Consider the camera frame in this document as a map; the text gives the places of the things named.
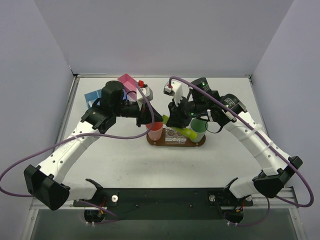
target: pink box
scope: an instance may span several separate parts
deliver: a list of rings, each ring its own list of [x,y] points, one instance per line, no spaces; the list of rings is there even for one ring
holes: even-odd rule
[[[136,87],[137,81],[134,80],[128,73],[125,73],[124,75],[120,76],[117,80],[123,84],[124,90],[126,93],[130,91],[137,92],[137,87]],[[134,92],[130,92],[128,96],[132,98],[132,100],[134,101],[137,100],[137,94]]]

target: cup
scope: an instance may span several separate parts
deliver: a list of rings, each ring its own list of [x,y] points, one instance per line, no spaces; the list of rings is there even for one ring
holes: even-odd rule
[[[151,128],[151,123],[145,125],[146,129]],[[155,122],[153,128],[150,132],[148,132],[148,136],[152,141],[158,141],[161,138],[162,129],[164,128],[164,124],[162,122]]]
[[[208,123],[206,121],[202,121],[196,118],[193,118],[190,122],[190,129],[196,132],[197,136],[195,139],[191,139],[191,142],[198,143],[204,137],[208,128]]]

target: green cup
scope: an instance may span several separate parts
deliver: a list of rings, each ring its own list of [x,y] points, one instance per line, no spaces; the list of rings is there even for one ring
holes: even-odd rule
[[[190,129],[194,132],[196,132],[197,136],[196,139],[191,139],[190,140],[194,143],[198,143],[201,141],[201,139],[204,137],[206,134],[206,131],[208,128],[208,123],[206,121],[202,121],[196,118],[193,118],[190,122]]]

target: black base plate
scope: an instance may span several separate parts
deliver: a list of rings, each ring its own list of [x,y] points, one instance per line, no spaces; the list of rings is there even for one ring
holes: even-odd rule
[[[227,193],[221,188],[104,188],[105,207],[115,213],[120,220],[214,220],[222,216],[210,195],[220,207],[235,207],[228,202]],[[118,196],[116,203],[111,201]],[[245,201],[245,206],[252,206],[252,201]],[[74,201],[74,207],[87,205]]]

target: yellow-green object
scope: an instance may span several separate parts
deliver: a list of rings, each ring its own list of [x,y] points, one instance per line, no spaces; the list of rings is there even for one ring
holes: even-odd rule
[[[169,117],[166,115],[162,115],[162,118],[163,118],[162,123],[166,125],[169,120]],[[180,134],[182,134],[192,140],[195,140],[198,136],[198,134],[196,132],[192,131],[191,129],[189,129],[187,127],[179,128],[179,127],[171,126],[170,128],[176,130],[178,133],[180,133]]]

